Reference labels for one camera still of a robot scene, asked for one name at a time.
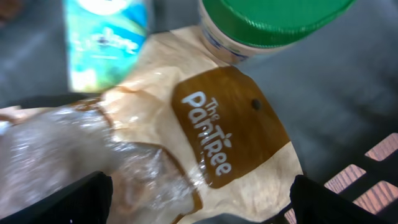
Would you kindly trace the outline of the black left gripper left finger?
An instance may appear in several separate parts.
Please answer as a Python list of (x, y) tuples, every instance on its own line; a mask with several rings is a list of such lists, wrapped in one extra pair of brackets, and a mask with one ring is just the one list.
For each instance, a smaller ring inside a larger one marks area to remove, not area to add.
[(112, 196), (112, 178), (96, 171), (2, 218), (1, 224), (106, 224)]

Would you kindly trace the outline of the green lid jar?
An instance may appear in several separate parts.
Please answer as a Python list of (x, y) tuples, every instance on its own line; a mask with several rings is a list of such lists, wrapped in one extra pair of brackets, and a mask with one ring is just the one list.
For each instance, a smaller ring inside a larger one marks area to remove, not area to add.
[(201, 37), (237, 64), (295, 44), (346, 12), (354, 0), (199, 0)]

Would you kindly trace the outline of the teal wipes pack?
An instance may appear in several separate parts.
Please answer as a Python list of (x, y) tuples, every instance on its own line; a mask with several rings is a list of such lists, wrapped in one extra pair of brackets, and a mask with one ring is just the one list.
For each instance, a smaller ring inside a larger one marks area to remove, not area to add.
[(68, 87), (100, 93), (136, 64), (149, 32), (150, 1), (64, 0)]

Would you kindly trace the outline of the beige Pantree snack bag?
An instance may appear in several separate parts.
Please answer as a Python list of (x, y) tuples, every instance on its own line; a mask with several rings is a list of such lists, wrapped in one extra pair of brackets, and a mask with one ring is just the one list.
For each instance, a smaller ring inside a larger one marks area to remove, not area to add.
[(278, 214), (302, 173), (252, 78), (207, 51), (199, 27), (156, 34), (97, 98), (1, 110), (1, 219), (100, 171), (106, 223), (195, 223)]

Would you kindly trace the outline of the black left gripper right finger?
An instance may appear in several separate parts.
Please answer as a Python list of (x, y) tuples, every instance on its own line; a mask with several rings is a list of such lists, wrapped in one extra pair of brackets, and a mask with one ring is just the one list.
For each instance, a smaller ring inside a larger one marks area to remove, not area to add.
[(295, 177), (290, 199), (297, 224), (387, 224), (304, 175)]

